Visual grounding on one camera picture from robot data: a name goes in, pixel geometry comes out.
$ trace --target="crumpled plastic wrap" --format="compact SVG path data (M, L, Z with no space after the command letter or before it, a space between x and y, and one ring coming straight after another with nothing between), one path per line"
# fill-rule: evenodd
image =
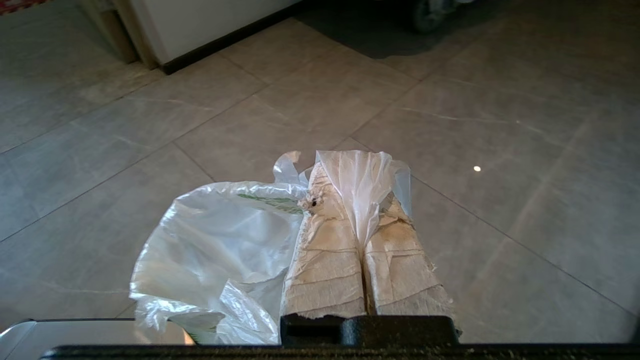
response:
M278 344L284 275L307 180L284 154L273 184L202 186L175 199L131 277L142 326L181 325L201 344Z

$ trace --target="white plastic bag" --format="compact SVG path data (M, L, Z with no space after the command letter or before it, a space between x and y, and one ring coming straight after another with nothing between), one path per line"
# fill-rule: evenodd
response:
M201 344L278 344L282 285L307 181L276 162L273 184L202 186L175 199L140 253L130 297L158 331L176 322Z
M393 192L404 213L411 217L411 171L386 152L318 151L316 163L338 191L364 249L378 227L380 203Z

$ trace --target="green print on bag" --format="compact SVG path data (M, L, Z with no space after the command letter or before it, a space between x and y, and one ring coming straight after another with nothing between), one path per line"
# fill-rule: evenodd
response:
M286 197L260 197L260 196L252 196L246 195L243 193L238 194L238 196L243 197L245 199L257 200L263 202L273 208L276 208L280 211L284 211L289 214L302 214L303 211L298 207L298 203L295 200L288 199Z

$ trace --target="marble-pattern tile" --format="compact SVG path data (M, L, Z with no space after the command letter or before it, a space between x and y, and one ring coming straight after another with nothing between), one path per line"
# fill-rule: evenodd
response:
M420 181L416 229L467 343L626 342L636 317Z
M220 52L266 83L298 70L337 43L290 18Z
M44 216L262 86L213 56L5 154Z
M0 154L0 204L0 241L38 219L3 154Z
M640 315L640 102L585 123L508 233Z
M467 47L443 65L438 75L553 101L547 104L560 102L581 108L605 103L610 95L604 88L520 59L488 40Z
M264 83L236 65L212 55L77 123L135 144L158 147L263 87Z
M152 150L71 122L5 155L24 197L43 217Z
M394 107L452 121L517 124L557 145L569 142L591 115L563 102L440 77L423 81Z
M272 181L284 152L332 149L415 80L345 47L235 105L177 143L217 181ZM312 164L313 157L300 166Z
M168 145L0 242L0 328L22 318L112 318L171 201L210 182Z
M0 152L27 142L162 77L159 70L149 71L142 64L123 64L74 79L48 94L3 111L0 119Z
M456 92L429 97L419 91L421 96L407 97L411 106L400 100L358 130L354 139L406 161L420 180L507 231L564 149L539 131L502 120L500 112L506 110L494 106L499 97L482 92L475 93L480 97L475 100ZM418 98L422 104L413 104ZM554 117L548 120L552 124Z

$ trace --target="gray floor tile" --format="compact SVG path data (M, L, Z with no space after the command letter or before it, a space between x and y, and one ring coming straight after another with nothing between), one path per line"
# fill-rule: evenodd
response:
M217 181L272 181L271 167L281 154L334 148L414 84L408 76L340 47L177 143Z
M290 18L220 54L261 80L273 83L336 45L316 30Z
M354 140L352 137L348 137L344 139L333 150L335 151L347 151L347 150L371 151L366 146Z
M509 234L638 315L640 129L631 119L640 104L634 108L583 125Z
M627 341L636 317L419 181L415 226L463 342Z
M592 107L607 102L609 92L520 59L494 42L480 40L438 70L438 75L496 90L519 92L566 106Z
M174 145L0 242L0 328L21 318L109 318L171 201L210 179Z
M123 318L135 318L136 317L136 303L132 301L132 304L127 306L127 308L124 309L124 311L122 311L116 317L120 318L120 319L123 319Z
M101 69L2 112L0 152L7 151L163 77L142 64Z
M214 56L17 147L7 159L44 216L261 86Z
M537 131L495 119L492 114L486 114L485 119L461 117L464 114L460 112L471 112L475 105L490 106L468 102L467 107L457 109L451 103L447 105L450 115L440 111L444 114L437 116L393 107L353 137L374 151L406 161L416 177L506 231L563 148L546 141Z
M25 198L42 217L152 151L69 123L5 154Z
M505 51L598 86L640 95L640 15L632 1L581 6L568 1L551 12L522 3L490 33L488 40Z
M0 241L38 219L22 186L0 154Z

